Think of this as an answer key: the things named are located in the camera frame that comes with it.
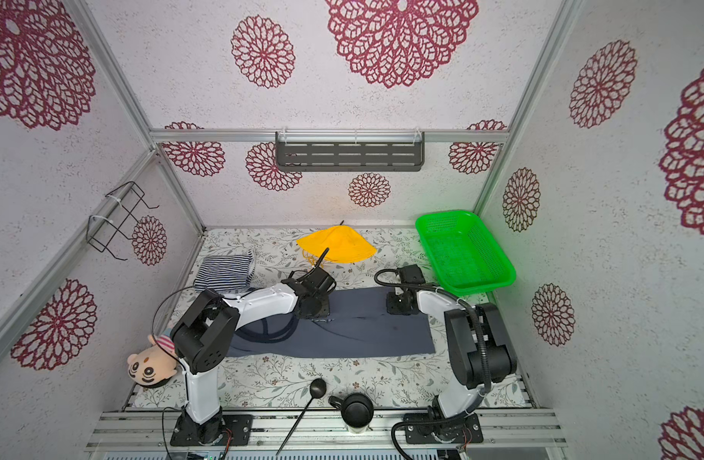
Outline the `grey tank top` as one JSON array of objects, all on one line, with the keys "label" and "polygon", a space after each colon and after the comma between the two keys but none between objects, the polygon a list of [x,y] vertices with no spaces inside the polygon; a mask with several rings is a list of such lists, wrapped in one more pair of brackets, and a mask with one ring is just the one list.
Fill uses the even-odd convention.
[{"label": "grey tank top", "polygon": [[291,358],[399,358],[435,352],[424,314],[392,315],[391,287],[334,291],[330,314],[298,319],[279,314],[235,333],[229,358],[275,354]]}]

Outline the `green plastic basket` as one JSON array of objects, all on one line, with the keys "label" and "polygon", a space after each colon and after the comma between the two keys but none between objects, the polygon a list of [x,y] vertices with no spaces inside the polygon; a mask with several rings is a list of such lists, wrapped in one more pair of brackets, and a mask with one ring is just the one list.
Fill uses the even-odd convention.
[{"label": "green plastic basket", "polygon": [[469,296],[515,283],[513,264],[476,214],[427,214],[417,218],[415,228],[432,270],[446,291]]}]

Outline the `blue white striped tank top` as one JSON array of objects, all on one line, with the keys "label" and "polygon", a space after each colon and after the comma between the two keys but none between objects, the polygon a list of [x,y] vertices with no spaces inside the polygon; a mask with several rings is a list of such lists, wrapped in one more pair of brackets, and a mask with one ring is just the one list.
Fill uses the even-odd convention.
[{"label": "blue white striped tank top", "polygon": [[209,255],[200,264],[194,281],[198,291],[244,292],[254,276],[255,257],[251,250],[237,254]]}]

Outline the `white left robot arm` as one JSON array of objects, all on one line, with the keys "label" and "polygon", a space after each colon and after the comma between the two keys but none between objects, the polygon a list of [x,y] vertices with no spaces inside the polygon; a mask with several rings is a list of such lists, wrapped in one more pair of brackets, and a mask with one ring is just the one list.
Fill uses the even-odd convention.
[{"label": "white left robot arm", "polygon": [[185,375],[188,419],[202,427],[221,414],[218,367],[237,330],[280,314],[302,319],[327,316],[329,296],[335,288],[336,280],[315,266],[298,278],[287,278],[238,298],[225,298],[211,289],[203,291],[171,333]]}]

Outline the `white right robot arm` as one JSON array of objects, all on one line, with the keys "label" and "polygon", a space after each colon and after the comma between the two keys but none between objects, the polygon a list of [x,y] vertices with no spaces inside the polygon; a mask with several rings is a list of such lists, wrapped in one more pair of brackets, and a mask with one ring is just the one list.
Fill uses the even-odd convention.
[{"label": "white right robot arm", "polygon": [[494,304],[473,305],[428,283],[416,264],[381,269],[374,281],[399,291],[388,295],[390,314],[426,314],[445,327],[453,377],[428,408],[433,421],[455,421],[473,414],[495,384],[516,372],[512,341]]}]

